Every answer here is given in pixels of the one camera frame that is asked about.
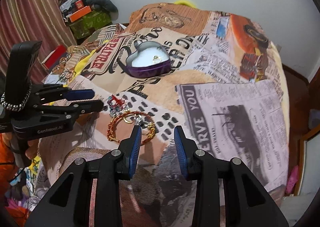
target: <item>metal screw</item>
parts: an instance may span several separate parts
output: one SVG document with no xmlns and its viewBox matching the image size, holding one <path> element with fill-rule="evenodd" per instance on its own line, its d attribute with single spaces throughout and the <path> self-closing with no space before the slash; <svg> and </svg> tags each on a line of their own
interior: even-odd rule
<svg viewBox="0 0 320 227">
<path fill-rule="evenodd" d="M 203 150 L 197 150 L 196 151 L 196 155 L 199 156 L 199 157 L 202 157 L 204 156 L 205 152 Z"/>
<path fill-rule="evenodd" d="M 77 158 L 77 159 L 75 160 L 75 164 L 76 164 L 76 165 L 81 165 L 83 162 L 84 162 L 84 159 L 83 159 L 83 158 Z"/>
<path fill-rule="evenodd" d="M 232 159 L 232 162 L 233 162 L 235 165 L 240 165 L 240 164 L 241 164 L 241 159 L 240 159 L 240 158 L 233 158 L 233 159 Z"/>
<path fill-rule="evenodd" d="M 111 152 L 111 155 L 113 155 L 114 157 L 116 157 L 116 156 L 118 156 L 118 155 L 120 155 L 121 154 L 121 151 L 120 150 L 113 150 L 112 152 Z"/>
</svg>

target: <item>orange braided bracelet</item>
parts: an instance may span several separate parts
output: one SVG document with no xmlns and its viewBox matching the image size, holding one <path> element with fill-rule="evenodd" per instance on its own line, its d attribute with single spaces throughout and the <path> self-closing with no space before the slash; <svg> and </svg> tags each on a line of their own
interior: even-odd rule
<svg viewBox="0 0 320 227">
<path fill-rule="evenodd" d="M 150 123 L 148 123 L 148 137 L 141 141 L 141 145 L 145 145 L 146 143 L 148 143 L 150 140 L 152 140 L 156 134 L 156 125 L 155 125 L 155 122 L 153 121 L 153 119 L 151 118 L 151 116 L 147 113 L 144 113 L 144 112 L 141 112 L 141 111 L 130 111 L 130 110 L 127 110 L 125 111 L 124 113 L 118 115 L 117 117 L 113 118 L 110 122 L 110 124 L 108 125 L 108 131 L 107 131 L 107 138 L 108 140 L 110 141 L 116 141 L 118 143 L 121 142 L 121 140 L 117 140 L 116 139 L 116 136 L 115 136 L 115 133 L 113 131 L 114 129 L 114 126 L 123 118 L 129 116 L 129 115 L 142 115 L 142 116 L 145 116 L 147 118 L 149 118 L 151 120 Z"/>
</svg>

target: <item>wooden floor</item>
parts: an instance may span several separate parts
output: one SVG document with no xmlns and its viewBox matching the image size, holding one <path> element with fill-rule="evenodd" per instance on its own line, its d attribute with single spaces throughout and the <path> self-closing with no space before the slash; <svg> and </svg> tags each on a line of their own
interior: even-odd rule
<svg viewBox="0 0 320 227">
<path fill-rule="evenodd" d="M 306 83 L 295 75 L 284 71 L 287 78 L 290 102 L 290 135 L 289 135 L 289 174 L 299 163 L 298 140 L 308 133 L 309 110 L 311 99 Z"/>
</svg>

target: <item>curtain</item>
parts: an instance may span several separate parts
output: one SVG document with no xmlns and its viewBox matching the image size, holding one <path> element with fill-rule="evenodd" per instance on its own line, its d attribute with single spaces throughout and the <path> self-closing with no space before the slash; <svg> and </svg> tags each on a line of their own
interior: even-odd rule
<svg viewBox="0 0 320 227">
<path fill-rule="evenodd" d="M 13 44 L 42 40 L 39 60 L 44 60 L 58 45 L 75 45 L 70 29 L 65 26 L 59 3 L 63 0 L 0 1 L 0 70 L 6 73 Z M 36 61 L 31 74 L 40 83 L 47 71 Z"/>
</svg>

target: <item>bed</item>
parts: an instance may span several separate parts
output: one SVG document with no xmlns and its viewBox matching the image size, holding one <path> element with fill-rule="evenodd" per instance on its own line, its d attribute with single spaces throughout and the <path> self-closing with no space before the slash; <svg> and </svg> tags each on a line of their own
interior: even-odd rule
<svg viewBox="0 0 320 227">
<path fill-rule="evenodd" d="M 135 42 L 147 40 L 167 49 L 172 70 L 131 77 L 117 59 L 125 63 Z M 125 29 L 107 26 L 68 51 L 56 74 L 60 82 L 92 88 L 105 102 L 111 94 L 122 97 L 156 124 L 156 136 L 140 149 L 134 178 L 120 183 L 124 226 L 191 225 L 196 183 L 180 174 L 176 125 L 216 158 L 241 158 L 281 201 L 288 174 L 289 97 L 279 53 L 259 24 L 230 13 L 156 3 L 133 12 Z M 110 121 L 106 105 L 98 115 L 80 117 L 72 132 L 41 140 L 39 155 L 50 184 L 76 158 L 88 161 L 117 148 L 107 139 Z M 132 125 L 121 121 L 117 128 L 116 137 L 124 139 Z M 223 226 L 222 183 L 220 204 Z"/>
</svg>

